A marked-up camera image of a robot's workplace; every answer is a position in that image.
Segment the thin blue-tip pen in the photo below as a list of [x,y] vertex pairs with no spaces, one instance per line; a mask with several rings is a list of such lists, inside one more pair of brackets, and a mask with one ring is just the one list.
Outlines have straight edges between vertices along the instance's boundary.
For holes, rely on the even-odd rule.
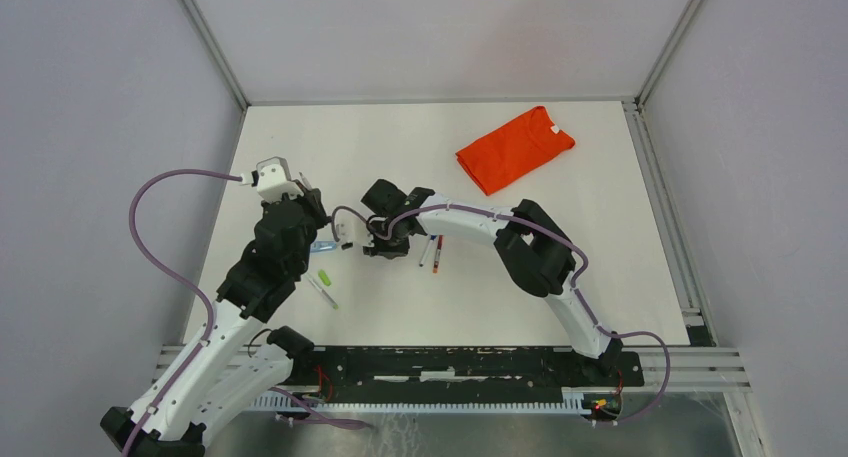
[[434,245],[434,243],[436,242],[436,240],[437,240],[437,236],[436,236],[436,235],[430,235],[430,236],[428,237],[428,239],[427,239],[427,241],[426,241],[426,244],[425,244],[425,246],[424,246],[424,249],[423,249],[423,251],[422,251],[421,257],[420,257],[420,259],[419,259],[419,266],[420,266],[420,267],[424,267],[424,266],[425,266],[425,264],[426,264],[426,262],[427,262],[427,259],[428,259],[428,256],[429,256],[429,253],[430,253],[431,249],[433,248],[433,245]]

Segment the red orange pen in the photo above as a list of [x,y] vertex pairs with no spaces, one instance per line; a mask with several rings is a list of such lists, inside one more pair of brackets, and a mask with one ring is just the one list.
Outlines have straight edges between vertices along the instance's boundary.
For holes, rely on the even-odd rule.
[[434,273],[434,274],[437,274],[438,271],[439,271],[439,268],[440,268],[441,253],[442,253],[442,248],[443,248],[443,240],[444,240],[443,235],[439,235],[436,239],[436,249],[435,249],[435,252],[434,252],[434,260],[433,260],[433,266],[432,266],[432,273]]

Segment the green pen cap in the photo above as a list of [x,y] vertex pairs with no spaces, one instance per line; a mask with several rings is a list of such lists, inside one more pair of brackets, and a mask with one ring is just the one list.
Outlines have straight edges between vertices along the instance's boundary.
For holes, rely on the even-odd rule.
[[332,285],[332,281],[331,281],[331,279],[330,279],[329,275],[327,274],[327,272],[326,272],[325,270],[320,269],[320,270],[318,271],[318,276],[319,276],[320,281],[321,281],[321,282],[322,282],[325,286],[329,287],[329,286],[331,286],[331,285]]

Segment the thin green-tip pen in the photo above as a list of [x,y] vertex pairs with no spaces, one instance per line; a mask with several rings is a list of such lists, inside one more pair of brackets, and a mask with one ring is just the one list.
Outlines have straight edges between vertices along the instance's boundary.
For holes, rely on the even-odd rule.
[[324,299],[324,301],[333,309],[338,310],[338,303],[331,297],[331,295],[327,292],[324,286],[311,274],[306,274],[308,282],[312,285],[312,287],[319,293],[319,295]]

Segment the thin clear red-tip pen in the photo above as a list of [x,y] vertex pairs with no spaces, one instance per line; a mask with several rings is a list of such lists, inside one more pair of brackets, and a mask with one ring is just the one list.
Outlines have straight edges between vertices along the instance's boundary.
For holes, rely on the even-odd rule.
[[299,181],[306,191],[313,189],[313,187],[309,183],[308,179],[304,176],[304,174],[302,172],[299,173]]

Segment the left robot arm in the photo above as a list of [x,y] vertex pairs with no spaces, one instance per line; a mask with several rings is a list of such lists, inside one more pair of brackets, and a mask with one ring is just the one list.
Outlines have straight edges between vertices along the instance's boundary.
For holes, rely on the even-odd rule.
[[112,407],[101,427],[125,456],[202,456],[215,436],[273,385],[306,382],[312,343],[281,327],[256,356],[222,373],[268,323],[308,270],[310,246],[330,221],[319,189],[262,205],[238,262],[218,289],[210,322],[129,407]]

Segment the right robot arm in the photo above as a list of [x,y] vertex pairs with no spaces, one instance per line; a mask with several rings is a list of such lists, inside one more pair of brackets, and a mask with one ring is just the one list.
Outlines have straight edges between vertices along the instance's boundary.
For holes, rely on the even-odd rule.
[[385,179],[377,180],[361,202],[372,213],[365,223],[371,240],[365,254],[404,256],[414,235],[490,247],[519,289],[547,303],[569,337],[585,382],[602,385],[617,373],[622,345],[603,329],[577,286],[586,256],[539,204],[524,199],[515,207],[476,206],[428,188],[404,193]]

